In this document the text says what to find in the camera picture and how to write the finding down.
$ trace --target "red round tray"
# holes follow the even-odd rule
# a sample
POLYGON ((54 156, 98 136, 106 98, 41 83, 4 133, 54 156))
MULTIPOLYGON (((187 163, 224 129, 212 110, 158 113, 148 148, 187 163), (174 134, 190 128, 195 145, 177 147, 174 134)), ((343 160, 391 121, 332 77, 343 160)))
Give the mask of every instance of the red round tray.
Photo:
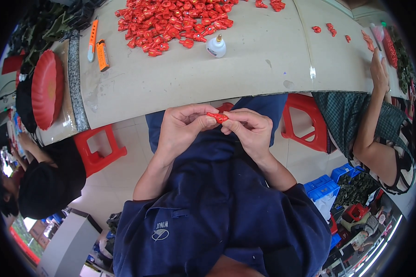
POLYGON ((35 66, 31 87, 32 110, 41 130, 48 130, 60 113, 63 82, 60 58, 51 50, 46 50, 35 66))

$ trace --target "cardboard box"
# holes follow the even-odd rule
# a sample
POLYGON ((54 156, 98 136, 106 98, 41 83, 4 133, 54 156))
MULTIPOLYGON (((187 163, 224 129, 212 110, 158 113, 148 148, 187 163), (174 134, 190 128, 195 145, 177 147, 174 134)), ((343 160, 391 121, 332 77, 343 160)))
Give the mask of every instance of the cardboard box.
POLYGON ((43 249, 45 249, 48 246, 50 239, 48 239, 47 237, 45 237, 44 234, 42 234, 37 240, 37 242, 40 244, 41 247, 43 247, 43 249))
POLYGON ((46 225, 41 220, 37 220, 31 230, 29 230, 29 233, 35 240, 38 240, 38 238, 43 235, 45 228, 46 225))

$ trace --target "blue pants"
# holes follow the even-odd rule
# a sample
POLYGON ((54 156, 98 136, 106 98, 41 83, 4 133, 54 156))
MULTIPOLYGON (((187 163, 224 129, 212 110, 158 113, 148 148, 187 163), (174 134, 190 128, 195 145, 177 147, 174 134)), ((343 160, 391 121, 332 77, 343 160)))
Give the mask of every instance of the blue pants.
MULTIPOLYGON (((271 140, 269 145, 271 147, 274 143, 274 132, 279 126, 280 118, 282 117, 283 107, 285 106, 287 97, 288 94, 286 93, 266 96, 242 97, 231 110, 237 108, 249 108, 253 111, 258 112, 259 114, 271 118, 273 121, 273 129, 271 131, 271 140)), ((148 124, 149 128, 150 146, 153 153, 156 152, 157 145, 159 143, 160 128, 162 125, 164 113, 165 111, 161 111, 146 115, 146 123, 148 124)), ((206 151, 210 152, 210 156, 215 156, 215 149, 212 148, 213 145, 215 148, 222 148, 222 150, 225 150, 225 148, 228 148, 230 145, 233 145, 234 142, 239 141, 239 139, 233 132, 225 136, 220 131, 221 128, 222 126, 218 126, 212 130, 200 132, 194 140, 192 146, 201 145, 201 143, 203 144, 205 142, 210 143, 210 145, 205 144, 205 147, 203 148, 209 148, 206 149, 206 151)), ((192 146, 188 148, 182 155, 188 156, 188 152, 196 152, 197 157, 204 156, 202 153, 200 153, 201 148, 194 148, 192 146)))

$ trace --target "navy blue shirt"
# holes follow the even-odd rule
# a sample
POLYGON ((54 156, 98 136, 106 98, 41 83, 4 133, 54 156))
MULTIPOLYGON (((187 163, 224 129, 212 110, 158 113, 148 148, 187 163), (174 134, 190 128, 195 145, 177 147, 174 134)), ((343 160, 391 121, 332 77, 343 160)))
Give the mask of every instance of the navy blue shirt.
POLYGON ((125 202, 116 276, 205 276, 222 254, 269 276, 265 254, 287 248, 302 276, 315 275, 330 251, 326 221, 303 185, 280 192, 257 171, 241 159, 193 160, 173 168, 161 197, 125 202))

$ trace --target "white glue bottle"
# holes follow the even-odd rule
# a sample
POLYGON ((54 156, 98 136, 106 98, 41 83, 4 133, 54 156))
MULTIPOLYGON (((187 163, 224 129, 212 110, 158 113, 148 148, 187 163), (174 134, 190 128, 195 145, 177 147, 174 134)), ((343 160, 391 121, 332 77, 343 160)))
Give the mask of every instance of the white glue bottle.
POLYGON ((222 34, 207 42, 207 51, 216 58, 222 58, 227 51, 227 46, 222 39, 222 34))

